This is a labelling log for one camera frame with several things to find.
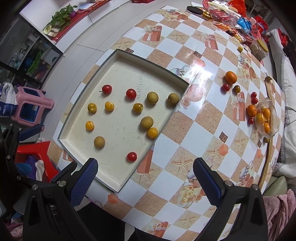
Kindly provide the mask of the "yellow tomato tray front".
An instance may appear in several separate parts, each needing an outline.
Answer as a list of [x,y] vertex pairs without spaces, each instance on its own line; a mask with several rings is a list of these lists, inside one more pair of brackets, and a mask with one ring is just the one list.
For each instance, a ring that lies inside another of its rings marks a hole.
[[97,106],[95,103],[89,103],[87,106],[87,109],[90,113],[96,113],[97,111]]

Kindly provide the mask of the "red cherry tomato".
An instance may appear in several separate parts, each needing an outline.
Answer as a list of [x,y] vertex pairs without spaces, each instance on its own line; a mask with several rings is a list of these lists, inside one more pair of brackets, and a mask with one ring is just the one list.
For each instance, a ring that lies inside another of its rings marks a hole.
[[222,85],[222,89],[224,92],[227,92],[230,90],[230,85],[228,83],[225,83]]
[[137,154],[135,152],[129,152],[126,158],[130,162],[135,162],[137,160]]
[[248,119],[248,123],[249,123],[250,125],[253,125],[253,124],[254,124],[254,118],[249,118],[249,119]]

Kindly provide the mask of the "red stemmed tomato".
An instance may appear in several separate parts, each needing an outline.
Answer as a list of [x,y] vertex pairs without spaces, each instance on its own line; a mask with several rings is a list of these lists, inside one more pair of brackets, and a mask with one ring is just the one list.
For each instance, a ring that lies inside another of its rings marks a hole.
[[112,86],[109,84],[104,85],[99,92],[102,92],[105,95],[109,95],[112,92]]

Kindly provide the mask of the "tan longan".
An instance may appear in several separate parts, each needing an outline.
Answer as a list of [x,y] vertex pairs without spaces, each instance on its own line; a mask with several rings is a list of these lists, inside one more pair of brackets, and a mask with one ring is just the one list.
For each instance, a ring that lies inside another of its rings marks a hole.
[[179,96],[176,93],[170,93],[168,95],[168,103],[171,106],[175,106],[179,102]]
[[147,94],[147,101],[150,103],[150,104],[156,104],[159,100],[159,96],[156,92],[149,92]]
[[149,128],[151,128],[154,124],[154,120],[152,117],[150,116],[145,116],[144,118],[142,118],[142,120],[140,121],[140,126],[147,130]]

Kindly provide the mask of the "pink plastic stool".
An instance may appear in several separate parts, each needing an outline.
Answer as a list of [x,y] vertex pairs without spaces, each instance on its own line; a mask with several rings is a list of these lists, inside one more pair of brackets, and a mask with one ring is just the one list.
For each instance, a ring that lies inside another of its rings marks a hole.
[[19,86],[16,94],[17,106],[11,120],[24,126],[41,123],[45,109],[51,110],[55,104],[45,94],[43,90]]

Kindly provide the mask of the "pink cloth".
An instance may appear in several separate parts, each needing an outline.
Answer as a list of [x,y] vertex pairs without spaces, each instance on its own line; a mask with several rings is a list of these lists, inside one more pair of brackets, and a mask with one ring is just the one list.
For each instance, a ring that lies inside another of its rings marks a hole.
[[295,211],[295,194],[289,189],[286,194],[264,196],[263,201],[267,217],[268,240],[276,240]]

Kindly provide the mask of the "grey white blanket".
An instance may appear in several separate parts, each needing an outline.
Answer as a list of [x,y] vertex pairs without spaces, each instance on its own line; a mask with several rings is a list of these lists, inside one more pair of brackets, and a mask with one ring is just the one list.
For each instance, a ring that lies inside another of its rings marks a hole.
[[284,94],[285,102],[281,163],[275,173],[287,178],[295,178],[295,71],[283,51],[278,29],[270,30],[268,34],[276,80]]

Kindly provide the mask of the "orange in bowl front right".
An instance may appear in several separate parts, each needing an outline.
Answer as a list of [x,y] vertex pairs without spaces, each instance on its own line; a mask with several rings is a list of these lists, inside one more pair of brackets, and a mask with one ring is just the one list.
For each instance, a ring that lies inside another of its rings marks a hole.
[[263,128],[264,128],[265,133],[269,133],[270,132],[270,125],[269,125],[269,123],[265,122],[263,124]]

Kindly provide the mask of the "red tomato behind bowl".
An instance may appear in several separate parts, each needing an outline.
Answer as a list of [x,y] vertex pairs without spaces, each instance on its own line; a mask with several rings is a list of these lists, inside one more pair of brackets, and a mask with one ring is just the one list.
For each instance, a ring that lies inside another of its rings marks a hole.
[[252,92],[250,96],[251,96],[251,103],[252,104],[257,104],[258,103],[257,93]]

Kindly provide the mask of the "white shallow tray box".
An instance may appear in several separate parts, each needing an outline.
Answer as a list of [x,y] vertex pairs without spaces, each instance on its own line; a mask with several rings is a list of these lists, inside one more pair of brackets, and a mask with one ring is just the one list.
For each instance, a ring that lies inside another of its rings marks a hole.
[[[109,95],[99,92],[106,84],[112,86]],[[89,158],[96,159],[99,165],[96,179],[110,190],[119,192],[154,142],[140,126],[141,119],[152,117],[154,127],[161,131],[175,111],[168,104],[168,95],[176,93],[182,97],[188,86],[185,80],[161,66],[126,51],[115,50],[76,99],[58,141],[80,165]],[[137,92],[135,99],[126,97],[130,88]],[[159,96],[156,104],[147,101],[151,91]],[[105,110],[107,101],[114,103],[113,111]],[[96,104],[96,113],[88,111],[89,103]],[[133,111],[135,103],[143,104],[141,113]],[[86,130],[87,121],[94,123],[92,131]],[[105,139],[101,149],[94,146],[97,136]],[[129,152],[137,154],[135,162],[127,160]]]

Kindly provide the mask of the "green potted plant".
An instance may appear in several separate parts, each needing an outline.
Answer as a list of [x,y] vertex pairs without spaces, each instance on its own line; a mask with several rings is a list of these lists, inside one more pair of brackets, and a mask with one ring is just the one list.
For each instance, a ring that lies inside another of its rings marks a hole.
[[52,15],[50,22],[43,28],[42,32],[50,37],[56,37],[65,27],[69,26],[72,18],[77,15],[75,8],[78,6],[68,4]]

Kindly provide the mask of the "dark yellow tomato by orange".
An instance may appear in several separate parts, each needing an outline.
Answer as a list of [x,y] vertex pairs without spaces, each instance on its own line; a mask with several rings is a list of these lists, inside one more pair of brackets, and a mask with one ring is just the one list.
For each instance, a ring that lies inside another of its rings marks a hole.
[[241,92],[240,86],[239,85],[235,85],[233,87],[233,92],[236,93],[236,94],[240,93]]

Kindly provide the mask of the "long wooden back scratcher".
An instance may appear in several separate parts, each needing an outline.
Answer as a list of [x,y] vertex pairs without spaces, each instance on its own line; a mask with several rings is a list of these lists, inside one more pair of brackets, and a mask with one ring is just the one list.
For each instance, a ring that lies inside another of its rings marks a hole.
[[263,169],[259,179],[259,188],[263,192],[263,186],[267,183],[266,177],[268,174],[269,165],[272,160],[273,150],[273,136],[278,131],[273,125],[276,123],[276,111],[273,105],[273,79],[267,76],[264,80],[266,87],[267,97],[265,97],[258,105],[257,111],[260,114],[260,118],[255,118],[255,124],[260,135],[263,137],[263,141],[267,144],[265,161]]

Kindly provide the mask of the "far left orange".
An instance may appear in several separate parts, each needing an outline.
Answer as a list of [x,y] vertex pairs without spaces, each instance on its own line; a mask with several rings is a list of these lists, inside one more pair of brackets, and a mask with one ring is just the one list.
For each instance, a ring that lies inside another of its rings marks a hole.
[[234,72],[232,71],[227,71],[225,73],[225,80],[227,83],[229,83],[230,85],[233,85],[237,82],[237,76]]

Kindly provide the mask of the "snack pile far table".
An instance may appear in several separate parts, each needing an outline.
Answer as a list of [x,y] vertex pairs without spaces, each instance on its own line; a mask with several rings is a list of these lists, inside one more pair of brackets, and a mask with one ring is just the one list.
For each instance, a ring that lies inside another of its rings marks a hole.
[[189,13],[210,20],[216,27],[245,43],[258,61],[268,54],[265,33],[268,25],[260,17],[246,15],[245,1],[203,1],[202,6],[191,3]]

